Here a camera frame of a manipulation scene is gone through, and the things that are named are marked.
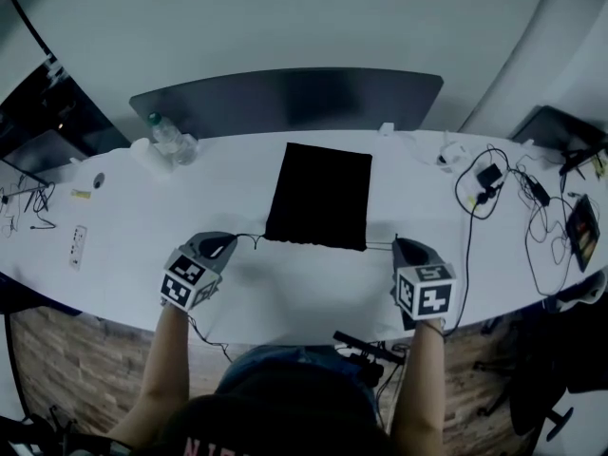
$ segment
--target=computer monitor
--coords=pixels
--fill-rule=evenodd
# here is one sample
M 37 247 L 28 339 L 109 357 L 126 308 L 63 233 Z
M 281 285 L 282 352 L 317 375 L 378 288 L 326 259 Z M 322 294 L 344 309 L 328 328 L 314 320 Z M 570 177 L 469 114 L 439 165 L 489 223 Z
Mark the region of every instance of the computer monitor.
M 608 148 L 608 136 L 599 128 L 553 106 L 541 106 L 513 137 L 518 143 L 529 140 L 562 153 L 561 176 Z
M 198 139 L 297 130 L 416 130 L 444 83 L 393 69 L 269 69 L 174 85 L 129 101 Z

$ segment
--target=power adapter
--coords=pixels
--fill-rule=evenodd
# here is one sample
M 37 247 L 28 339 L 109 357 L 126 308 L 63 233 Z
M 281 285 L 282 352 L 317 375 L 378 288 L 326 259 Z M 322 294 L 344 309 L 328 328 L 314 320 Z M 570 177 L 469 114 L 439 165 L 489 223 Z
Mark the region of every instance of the power adapter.
M 502 182 L 496 187 L 488 186 L 483 193 L 477 195 L 477 204 L 481 206 L 482 204 L 486 204 L 492 198 L 495 198 L 502 187 Z
M 551 198 L 544 190 L 544 187 L 541 186 L 540 182 L 533 182 L 528 176 L 525 176 L 525 181 L 530 186 L 530 192 L 532 196 L 541 204 L 543 207 L 547 207 L 551 202 Z
M 491 185 L 503 176 L 501 170 L 496 166 L 495 163 L 486 167 L 482 172 L 477 175 L 477 181 L 487 190 Z

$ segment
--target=white table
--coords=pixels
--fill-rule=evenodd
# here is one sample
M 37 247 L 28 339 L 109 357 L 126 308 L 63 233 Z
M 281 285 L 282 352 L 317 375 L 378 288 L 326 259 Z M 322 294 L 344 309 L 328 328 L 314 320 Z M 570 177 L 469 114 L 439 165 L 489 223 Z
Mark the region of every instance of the white table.
M 446 140 L 464 144 L 473 157 L 493 143 L 504 150 L 512 166 L 524 154 L 550 153 L 506 140 L 430 131 L 389 137 L 375 131 L 270 133 L 201 141 L 199 159 L 159 184 L 127 150 L 114 150 L 62 171 L 50 212 L 43 214 L 58 228 L 30 230 L 30 225 L 40 223 L 28 210 L 20 217 L 18 232 L 10 238 L 0 236 L 0 270 L 68 306 L 154 330 L 162 266 L 171 251 L 197 232 L 263 234 L 285 146 L 293 142 L 372 154 L 368 241 L 391 242 L 398 234 L 424 242 L 454 265 L 461 292 L 468 216 L 454 198 L 454 176 L 425 163 L 435 161 Z M 496 163 L 504 168 L 500 160 Z M 557 166 L 547 168 L 544 161 L 528 159 L 523 163 L 550 195 L 559 195 Z M 598 202 L 604 234 L 585 274 L 572 258 L 566 286 L 608 264 L 606 183 L 595 178 L 591 164 L 582 171 L 587 180 L 570 174 L 566 192 L 587 193 Z M 91 199 L 70 195 L 72 189 L 92 190 L 99 172 L 105 173 L 105 183 L 93 190 Z M 0 169 L 0 178 L 8 189 L 16 175 Z M 542 299 L 523 248 L 530 211 L 518 190 L 509 177 L 492 218 L 473 224 L 470 290 L 461 325 Z M 26 200 L 27 196 L 21 199 L 22 208 Z M 562 216 L 561 205 L 552 201 L 549 220 Z M 88 230 L 79 272 L 67 264 L 76 225 Z M 554 264 L 550 248 L 550 241 L 531 245 L 535 271 L 547 292 L 561 284 L 565 268 L 565 262 Z M 390 252 L 264 239 L 254 251 L 253 242 L 241 237 L 222 275 L 219 293 L 193 311 L 211 341 L 320 344 L 330 343 L 335 330 L 369 341 L 405 334 L 389 294 Z M 455 322 L 456 311 L 448 326 Z

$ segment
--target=jeans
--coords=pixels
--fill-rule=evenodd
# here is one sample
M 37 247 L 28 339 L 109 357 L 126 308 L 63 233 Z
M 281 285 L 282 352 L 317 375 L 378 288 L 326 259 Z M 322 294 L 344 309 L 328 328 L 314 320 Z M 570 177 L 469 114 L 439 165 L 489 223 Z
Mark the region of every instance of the jeans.
M 352 383 L 363 392 L 370 402 L 371 410 L 376 411 L 373 391 L 359 380 L 357 376 L 361 371 L 361 367 L 349 362 L 347 358 L 341 356 L 334 348 L 328 346 L 259 346 L 253 348 L 237 358 L 224 373 L 219 382 L 218 392 L 226 391 L 228 387 L 233 386 L 239 379 L 247 377 L 249 373 L 271 361 L 279 361 L 288 365 L 313 365 L 339 373 L 345 377 L 348 381 L 347 383 Z

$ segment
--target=charger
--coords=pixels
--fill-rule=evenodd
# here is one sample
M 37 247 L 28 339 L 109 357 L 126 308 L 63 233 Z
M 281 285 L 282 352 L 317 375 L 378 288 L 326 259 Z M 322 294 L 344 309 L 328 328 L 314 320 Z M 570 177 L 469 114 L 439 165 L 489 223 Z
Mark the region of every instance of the charger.
M 534 196 L 534 198 L 541 204 L 543 207 L 547 207 L 551 202 L 551 198 L 544 190 L 544 187 L 541 186 L 541 183 L 536 181 L 533 182 L 528 175 L 525 175 L 525 181 L 530 186 L 530 192 Z
M 501 182 L 496 187 L 487 186 L 485 191 L 483 191 L 483 193 L 480 193 L 477 195 L 477 204 L 479 204 L 479 205 L 486 204 L 489 200 L 491 200 L 492 198 L 495 198 L 496 194 L 503 187 L 503 184 L 504 183 Z

